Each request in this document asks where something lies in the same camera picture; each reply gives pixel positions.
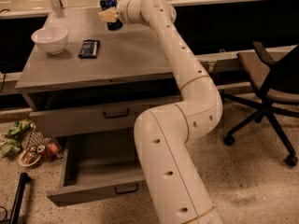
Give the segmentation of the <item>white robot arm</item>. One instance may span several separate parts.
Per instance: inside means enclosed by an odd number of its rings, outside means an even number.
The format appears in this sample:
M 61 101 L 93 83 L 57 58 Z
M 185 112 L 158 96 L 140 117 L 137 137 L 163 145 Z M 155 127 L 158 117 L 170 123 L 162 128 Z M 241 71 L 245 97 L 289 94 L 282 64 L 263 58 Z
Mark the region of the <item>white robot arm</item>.
M 185 144 L 210 133 L 222 115 L 210 75 L 178 33 L 165 0 L 100 0 L 107 23 L 142 23 L 161 42 L 182 100 L 150 108 L 135 121 L 135 147 L 160 224 L 222 224 Z

